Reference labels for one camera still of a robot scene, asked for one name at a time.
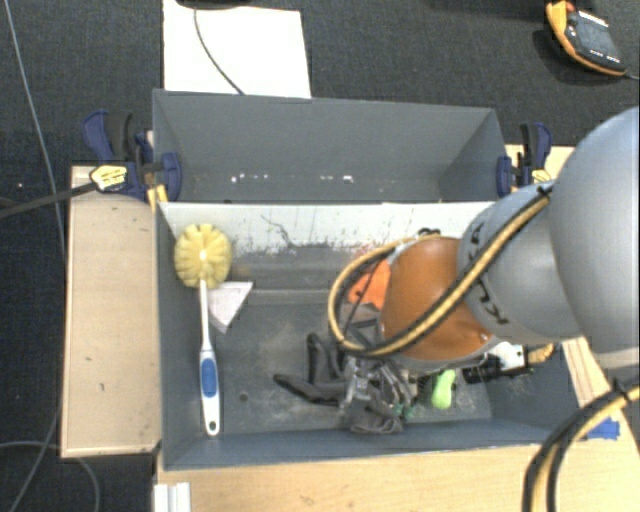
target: black clamp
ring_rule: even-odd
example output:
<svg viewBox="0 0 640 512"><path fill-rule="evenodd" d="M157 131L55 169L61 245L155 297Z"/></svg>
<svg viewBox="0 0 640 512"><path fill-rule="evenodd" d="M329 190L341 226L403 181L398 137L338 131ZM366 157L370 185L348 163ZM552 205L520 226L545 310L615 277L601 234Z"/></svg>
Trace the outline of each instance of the black clamp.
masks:
<svg viewBox="0 0 640 512"><path fill-rule="evenodd" d="M139 201L147 200L147 191L157 185L164 185L169 201L175 201L182 186L182 168L178 155L163 153L154 162L154 153L145 133L129 138L130 112L109 114L97 110L87 116L82 123L85 144L98 158L100 164L117 164L118 170L108 170L92 180L101 192L125 194Z"/></svg>

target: gray carpet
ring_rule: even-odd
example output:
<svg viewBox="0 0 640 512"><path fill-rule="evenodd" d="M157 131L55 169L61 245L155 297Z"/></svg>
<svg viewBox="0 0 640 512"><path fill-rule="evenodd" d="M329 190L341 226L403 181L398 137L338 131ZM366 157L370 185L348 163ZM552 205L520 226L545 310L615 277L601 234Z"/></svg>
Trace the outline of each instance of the gray carpet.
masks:
<svg viewBox="0 0 640 512"><path fill-rule="evenodd" d="M638 71L640 2L594 1ZM602 120L638 103L638 83L568 66L544 40L540 0L291 0L301 9L312 93L496 109L508 142L522 121L542 121L557 144L575 144ZM82 119L97 108L151 125L150 91L162 83L160 0L13 0L34 103L55 180L90 159ZM43 159L0 9L0 197L49 191ZM224 48L213 49L224 52ZM64 273L51 208L0 221L0 443L43 439L59 398ZM0 452L0 511L35 457ZM150 506L150 457L93 461L103 511ZM47 456L22 510L89 510L88 479Z"/></svg>

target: green object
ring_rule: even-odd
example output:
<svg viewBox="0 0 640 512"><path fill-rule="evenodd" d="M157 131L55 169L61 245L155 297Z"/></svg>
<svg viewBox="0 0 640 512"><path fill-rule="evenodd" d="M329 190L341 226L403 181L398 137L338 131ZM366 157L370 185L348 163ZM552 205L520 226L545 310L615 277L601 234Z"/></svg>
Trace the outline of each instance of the green object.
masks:
<svg viewBox="0 0 640 512"><path fill-rule="evenodd" d="M436 409L448 409L451 407L453 386L456 382L455 370L445 370L436 377L431 395L431 405Z"/></svg>

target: wire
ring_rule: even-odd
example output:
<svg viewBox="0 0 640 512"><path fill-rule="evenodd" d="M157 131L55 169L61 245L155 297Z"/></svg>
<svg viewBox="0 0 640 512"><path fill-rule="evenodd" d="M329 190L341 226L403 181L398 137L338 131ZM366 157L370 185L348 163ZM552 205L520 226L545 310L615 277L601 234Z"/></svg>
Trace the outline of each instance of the wire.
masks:
<svg viewBox="0 0 640 512"><path fill-rule="evenodd" d="M0 210L0 220L12 217L13 215L18 215L19 213L35 210L36 208L40 208L48 204L58 204L60 201L66 201L72 197L77 197L88 192L94 192L95 190L96 186L93 182L85 183L84 185L80 185L69 190L63 190L62 192L56 192L49 196L34 199L28 203L18 203L14 206Z"/></svg>
<svg viewBox="0 0 640 512"><path fill-rule="evenodd" d="M203 50L206 52L207 57L209 57L209 60L211 61L211 63L213 64L213 66L218 70L218 73L220 73L222 75L222 77L229 83L229 85L231 87L233 87L233 89L240 95L240 96L244 96L245 92L240 89L240 87L238 87L236 85L236 83L231 80L231 78L229 77L229 75L227 75L224 70L218 65L218 63L216 62L216 59L213 58L213 55L211 55L211 52L209 51L209 48L207 48L206 43L204 42L204 39L202 37L202 33L200 32L200 23L198 23L198 7L194 6L193 8L193 25L196 28L196 33L198 34L198 39L200 40L200 44L202 45Z"/></svg>
<svg viewBox="0 0 640 512"><path fill-rule="evenodd" d="M29 103L29 110L31 111L31 117L33 119L33 124L35 126L36 129L36 133L38 135L38 142L40 144L40 149L42 151L42 155L44 157L44 161L45 161L45 167L47 169L47 175L49 178L49 186L51 188L51 193L52 196L49 196L49 198L53 197L54 199L56 199L54 202L55 204L55 212L56 212L56 222L57 222L57 227L58 227L58 236L59 236L59 240L60 240L60 253L62 255L62 264L63 264L63 272L66 271L66 266L67 266L67 251L66 251L66 243L65 243L65 233L64 233L64 224L62 222L62 212L60 209L60 204L59 201L62 200L62 197L58 198L59 194L58 194L58 189L56 187L56 183L55 183L55 179L53 176L53 168L51 166L51 160L49 158L49 152L47 151L47 146L44 142L44 136L42 134L42 127L40 126L40 121L38 120L38 114L36 112L35 109L35 105L33 103L33 97L31 95L31 90L29 88L29 82L27 80L27 74L25 72L25 68L24 68L24 62L22 61L22 54L20 52L20 45L18 43L18 36L16 34L16 28L15 28L15 24L13 22L13 16L11 14L11 6L9 5L9 0L4 0L4 8L5 11L7 13L7 22L9 24L9 29L11 31L11 38L13 40L13 47L15 50L15 54L16 54L16 59L18 61L18 67L20 69L20 76L22 78L22 85L24 87L24 92L27 96L27 102ZM60 194L60 196L64 196L66 192L71 192L73 193L74 190L78 190L78 189L73 189L71 191L65 191L63 193ZM7 210L2 211L3 216L8 217L10 215L13 215L15 213L19 213L19 211L26 211L23 210L23 208L28 207L33 208L33 207L39 207L42 206L43 204L47 204L47 203L42 203L42 200L36 200L36 201L32 201L30 203L27 204L20 204L17 206L14 206L12 208L7 208ZM57 450L59 447L56 444L52 444L51 440L53 439L53 434L56 430L56 425L58 423L58 419L60 417L60 413L62 411L62 400L59 400L58 402L58 407L56 409L56 414L53 418L53 421L51 422L51 425L49 426L49 430L47 432L47 435L45 437L44 441L12 441L12 442L7 442L7 443L1 443L0 444L0 450L2 449L8 449L8 448L14 448L14 447L40 447L40 451L38 452L38 456L36 457L36 460L34 462L34 464L31 466L31 470L29 471L29 475L27 476L27 478L25 479L24 483L22 484L22 488L20 489L20 492L18 493L18 495L16 496L16 499L14 500L13 504L11 505L11 509L9 510L9 512L15 512L17 510L17 508L20 506L20 503L22 502L22 499L24 498L27 490L29 489L29 486L31 485L31 482L33 481L33 478L36 474L36 472L38 471L38 468L40 467L42 460L44 459L45 453L47 452L47 450ZM93 484L93 489L94 489L94 495L95 495L95 501L94 501L94 512L98 512L100 510L100 485L98 484L98 480L95 476L95 473L93 472L93 470L91 469L91 467L82 459L76 459L77 462L83 467L83 469L87 472L87 474L89 475L89 478L91 479L91 483Z"/></svg>
<svg viewBox="0 0 640 512"><path fill-rule="evenodd" d="M540 211L542 211L550 202L550 194L552 188L546 190L539 188L538 195L525 204L508 222L506 222L483 246L480 251L469 262L460 276L446 290L446 292L418 319L411 325L395 334L388 340L384 340L374 349L366 349L365 347L353 343L346 339L345 334L340 330L336 315L337 304L336 298L340 296L343 282L349 274L367 261L368 257L375 257L380 253L389 252L390 249L397 247L402 241L392 242L371 251L362 258L353 261L348 265L334 282L328 300L328 316L329 327L342 348L347 352L359 357L384 357L393 353L405 350L408 347L418 343L421 339L433 332L447 316L458 306L464 299L471 287L477 279L489 268L493 261L500 255L506 244L524 227L531 219L533 219Z"/></svg>
<svg viewBox="0 0 640 512"><path fill-rule="evenodd" d="M556 511L557 478L569 447L597 427L612 413L620 411L640 398L638 377L605 393L587 406L577 410L545 440L529 463L522 496L522 511L540 510L541 496L546 483L546 505L549 512Z"/></svg>
<svg viewBox="0 0 640 512"><path fill-rule="evenodd" d="M58 450L60 447L57 444L46 444L45 442L40 441L12 441L9 443L1 443L0 450L7 448L23 448L23 447L41 447L41 453L44 453L47 449L49 450ZM96 477L95 472L91 469L91 466L87 464L82 459L75 459L76 462L85 470L89 478L91 479L91 483L93 485L93 512L99 512L100 510L100 501L102 500L102 495L100 492L100 484L98 483L98 479ZM11 507L11 512L16 510L16 505Z"/></svg>
<svg viewBox="0 0 640 512"><path fill-rule="evenodd" d="M347 332L349 330L349 326L351 325L351 322L353 321L353 317L356 314L356 310L358 309L358 307L362 303L362 300L364 299L364 296L367 294L367 291L369 290L369 286L371 286L371 283L373 282L373 278L375 277L375 273L378 271L378 268L380 267L380 264L382 263L382 261L383 261L383 258L380 258L378 261L376 261L375 263L372 264L373 268L369 271L369 276L367 278L367 281L364 284L364 287L362 288L362 291L358 295L358 300L356 300L356 303L351 308L351 311L349 312L349 316L347 317L347 321L345 322L345 325L342 328L342 330L344 332Z"/></svg>
<svg viewBox="0 0 640 512"><path fill-rule="evenodd" d="M31 96L31 90L29 89L29 82L27 81L27 74L24 70L24 62L22 61L22 55L20 53L20 45L18 44L18 37L16 35L16 28L13 23L13 16L11 15L11 7L9 6L9 0L4 0L4 8L5 8L5 11L7 12L7 21L9 22L9 29L11 31L11 38L13 39L13 48L16 53L16 59L18 60L18 67L20 68L22 85L24 86L24 92L27 96L27 101L29 102L31 117L33 119L33 124L35 126L36 133L38 134L38 142L40 143L40 149L42 150L42 156L44 157L45 167L47 168L47 174L49 176L49 186L51 187L51 192L53 194L57 194L58 190L56 188L56 182L53 177L51 160L49 159L49 152L47 151L47 146L44 143L44 137L42 135L42 127L40 126L40 121L38 121L38 115L36 113L36 109L33 104L33 97ZM55 210L56 210L56 221L58 224L58 235L60 238L60 252L62 254L62 261L65 262L65 269L66 269L67 250L66 250L65 237L64 237L64 224L62 223L62 212L60 210L60 205L58 203L56 203L55 205Z"/></svg>

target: wooden board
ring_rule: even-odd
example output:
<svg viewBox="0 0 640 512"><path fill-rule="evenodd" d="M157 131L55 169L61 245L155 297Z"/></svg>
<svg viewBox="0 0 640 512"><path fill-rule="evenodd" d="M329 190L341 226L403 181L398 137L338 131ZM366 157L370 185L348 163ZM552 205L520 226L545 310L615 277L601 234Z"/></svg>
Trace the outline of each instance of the wooden board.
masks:
<svg viewBox="0 0 640 512"><path fill-rule="evenodd" d="M91 169L75 168L72 185ZM160 439L152 229L140 201L71 201L62 457L149 452Z"/></svg>

